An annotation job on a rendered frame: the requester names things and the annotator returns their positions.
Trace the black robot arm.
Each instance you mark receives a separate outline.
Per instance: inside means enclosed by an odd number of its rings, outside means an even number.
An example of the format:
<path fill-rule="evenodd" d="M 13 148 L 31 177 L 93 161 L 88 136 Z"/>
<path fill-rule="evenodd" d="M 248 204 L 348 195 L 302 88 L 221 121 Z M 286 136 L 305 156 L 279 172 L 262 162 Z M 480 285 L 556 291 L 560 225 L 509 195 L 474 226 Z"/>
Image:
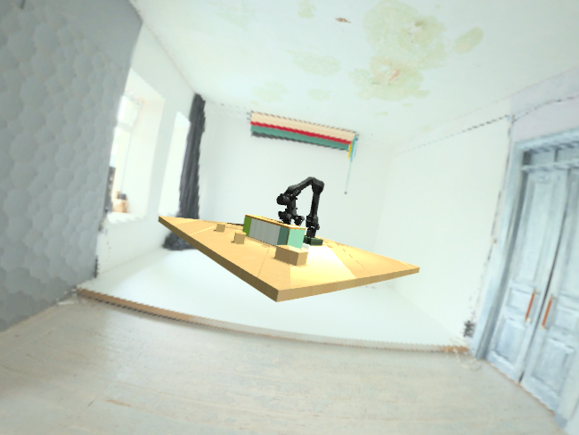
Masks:
<path fill-rule="evenodd" d="M 298 183 L 297 185 L 289 186 L 288 189 L 285 191 L 285 193 L 280 193 L 280 195 L 277 197 L 276 201 L 279 205 L 284 205 L 287 207 L 288 206 L 296 206 L 296 200 L 298 199 L 296 196 L 301 194 L 301 191 L 303 189 L 305 189 L 306 187 L 308 187 L 309 185 L 312 186 L 313 199 L 312 199 L 310 214 L 308 216 L 306 216 L 306 227 L 308 227 L 308 228 L 307 228 L 305 236 L 310 237 L 310 238 L 316 238 L 315 237 L 316 230 L 320 229 L 320 226 L 318 223 L 319 218 L 317 216 L 317 210 L 318 210 L 320 195 L 321 195 L 321 192 L 323 191 L 323 188 L 325 186 L 325 183 L 323 181 L 317 179 L 314 176 L 309 176 L 307 179 L 303 180 L 302 182 Z"/>

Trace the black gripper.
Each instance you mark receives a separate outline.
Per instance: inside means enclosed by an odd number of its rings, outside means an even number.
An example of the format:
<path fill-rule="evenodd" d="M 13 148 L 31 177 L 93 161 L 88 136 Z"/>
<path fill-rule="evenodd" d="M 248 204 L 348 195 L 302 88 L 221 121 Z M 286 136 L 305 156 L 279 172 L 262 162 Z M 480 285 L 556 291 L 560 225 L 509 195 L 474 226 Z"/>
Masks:
<path fill-rule="evenodd" d="M 279 219 L 282 219 L 282 221 L 287 224 L 287 225 L 291 225 L 291 219 L 294 219 L 294 223 L 296 226 L 301 226 L 303 220 L 305 220 L 304 216 L 299 216 L 297 214 L 297 207 L 296 206 L 288 206 L 286 208 L 287 213 L 285 214 L 280 214 Z"/>

